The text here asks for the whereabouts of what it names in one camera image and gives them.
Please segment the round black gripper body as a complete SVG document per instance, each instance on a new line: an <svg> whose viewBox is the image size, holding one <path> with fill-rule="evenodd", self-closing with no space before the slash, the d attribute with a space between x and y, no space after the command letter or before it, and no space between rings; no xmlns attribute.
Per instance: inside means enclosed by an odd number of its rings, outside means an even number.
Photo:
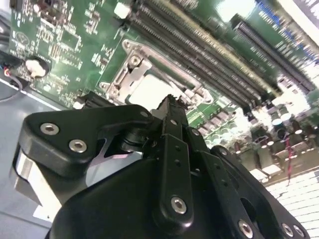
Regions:
<svg viewBox="0 0 319 239"><path fill-rule="evenodd" d="M154 222L156 160L139 160L74 195L59 210L53 239L167 239ZM202 177L191 176L194 221L182 239L230 239L232 234Z"/></svg>

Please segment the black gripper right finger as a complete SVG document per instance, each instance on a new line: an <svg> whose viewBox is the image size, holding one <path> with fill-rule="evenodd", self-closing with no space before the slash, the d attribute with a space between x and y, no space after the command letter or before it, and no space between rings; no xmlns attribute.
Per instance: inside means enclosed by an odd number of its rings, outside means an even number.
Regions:
<svg viewBox="0 0 319 239"><path fill-rule="evenodd" d="M186 105L174 99L190 150L190 168L199 170L205 203L223 239L308 239L301 223L222 146L209 149L188 124Z"/></svg>

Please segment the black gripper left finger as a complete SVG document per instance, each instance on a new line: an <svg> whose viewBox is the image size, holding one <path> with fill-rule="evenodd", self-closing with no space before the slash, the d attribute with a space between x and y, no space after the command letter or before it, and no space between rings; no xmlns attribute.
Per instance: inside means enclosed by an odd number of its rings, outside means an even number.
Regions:
<svg viewBox="0 0 319 239"><path fill-rule="evenodd" d="M139 160L156 160L154 222L160 229L189 228L190 156L174 99L165 97L152 113L125 105L29 115L18 140L19 165L30 165L25 181L57 215L74 195Z"/></svg>

